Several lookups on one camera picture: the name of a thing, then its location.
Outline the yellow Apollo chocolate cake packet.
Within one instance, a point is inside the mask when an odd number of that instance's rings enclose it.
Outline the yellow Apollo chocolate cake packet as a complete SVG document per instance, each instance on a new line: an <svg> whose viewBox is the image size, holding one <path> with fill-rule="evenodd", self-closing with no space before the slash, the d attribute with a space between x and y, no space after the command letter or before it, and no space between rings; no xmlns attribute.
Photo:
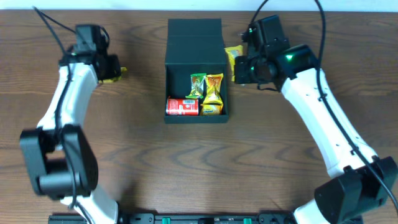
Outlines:
<svg viewBox="0 0 398 224"><path fill-rule="evenodd" d="M105 80L101 80L100 83L101 84L105 84L105 83L114 83L119 81L122 76L127 72L127 68L126 67L121 67L121 72L119 75L117 75L116 77L110 78L110 79L105 79Z"/></svg>

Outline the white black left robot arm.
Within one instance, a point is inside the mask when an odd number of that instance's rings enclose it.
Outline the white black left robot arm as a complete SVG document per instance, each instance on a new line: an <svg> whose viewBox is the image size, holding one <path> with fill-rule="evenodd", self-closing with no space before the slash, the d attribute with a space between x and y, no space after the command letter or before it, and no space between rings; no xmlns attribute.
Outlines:
<svg viewBox="0 0 398 224"><path fill-rule="evenodd" d="M59 61L59 81L44 117L20 135L33 191L76 210L87 223L117 223L118 203L98 186L98 163L83 133L90 98L100 83L121 77L109 35L99 25L75 27L76 44Z"/></svg>

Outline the red drink can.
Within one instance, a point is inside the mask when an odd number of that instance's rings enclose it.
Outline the red drink can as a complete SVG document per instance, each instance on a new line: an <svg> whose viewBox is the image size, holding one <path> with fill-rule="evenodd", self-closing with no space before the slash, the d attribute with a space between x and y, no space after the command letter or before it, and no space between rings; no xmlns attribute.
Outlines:
<svg viewBox="0 0 398 224"><path fill-rule="evenodd" d="M197 116L199 114L198 99L173 99L166 102L166 113L168 115Z"/></svg>

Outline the dark green box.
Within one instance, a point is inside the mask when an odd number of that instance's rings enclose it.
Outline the dark green box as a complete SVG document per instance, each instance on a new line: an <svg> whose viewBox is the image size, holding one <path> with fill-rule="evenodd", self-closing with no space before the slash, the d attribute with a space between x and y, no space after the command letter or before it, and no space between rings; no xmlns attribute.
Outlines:
<svg viewBox="0 0 398 224"><path fill-rule="evenodd" d="M224 75L220 115L164 114L167 124L225 123L228 114L228 59L224 51L221 19L169 19L165 54L165 99L182 99L191 91L194 73Z"/></svg>

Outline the yellow snack packet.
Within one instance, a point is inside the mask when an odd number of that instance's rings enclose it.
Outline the yellow snack packet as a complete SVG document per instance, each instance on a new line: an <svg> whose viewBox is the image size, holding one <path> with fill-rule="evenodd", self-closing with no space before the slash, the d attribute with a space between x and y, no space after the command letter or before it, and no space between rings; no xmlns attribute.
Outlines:
<svg viewBox="0 0 398 224"><path fill-rule="evenodd" d="M203 101L204 105L222 105L223 101L220 95L221 82L223 74L209 74L205 77L206 95Z"/></svg>
<svg viewBox="0 0 398 224"><path fill-rule="evenodd" d="M231 68L231 81L235 82L235 74L234 74L234 66L236 64L235 59L238 56L242 56L243 54L243 46L242 45L237 45L234 47L226 47L224 49L228 56L229 60L229 66Z"/></svg>

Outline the green pandan cake packet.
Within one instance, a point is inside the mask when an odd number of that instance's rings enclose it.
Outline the green pandan cake packet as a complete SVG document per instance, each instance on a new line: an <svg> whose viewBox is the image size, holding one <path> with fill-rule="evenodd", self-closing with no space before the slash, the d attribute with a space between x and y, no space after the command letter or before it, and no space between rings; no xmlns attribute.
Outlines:
<svg viewBox="0 0 398 224"><path fill-rule="evenodd" d="M203 98L205 77L206 77L205 73L194 73L190 75L191 91L190 94L186 96L186 98L188 99Z"/></svg>

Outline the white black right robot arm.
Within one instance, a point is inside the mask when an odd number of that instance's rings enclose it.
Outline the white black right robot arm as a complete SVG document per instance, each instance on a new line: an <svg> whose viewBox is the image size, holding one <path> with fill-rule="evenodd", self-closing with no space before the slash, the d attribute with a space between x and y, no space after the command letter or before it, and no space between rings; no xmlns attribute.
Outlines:
<svg viewBox="0 0 398 224"><path fill-rule="evenodd" d="M236 83L280 92L305 123L330 176L294 210L294 221L360 223L363 213L394 200L396 162L380 158L354 129L310 47L291 46L278 16L251 22L242 40L248 51L236 57Z"/></svg>

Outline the yellow Lemond biscuit packet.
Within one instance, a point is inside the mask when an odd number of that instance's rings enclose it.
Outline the yellow Lemond biscuit packet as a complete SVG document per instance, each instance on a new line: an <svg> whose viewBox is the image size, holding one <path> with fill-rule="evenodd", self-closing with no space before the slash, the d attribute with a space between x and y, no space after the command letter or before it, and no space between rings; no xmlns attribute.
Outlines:
<svg viewBox="0 0 398 224"><path fill-rule="evenodd" d="M213 116L213 115L220 115L222 113L223 105L211 105L205 104L201 105L201 116Z"/></svg>

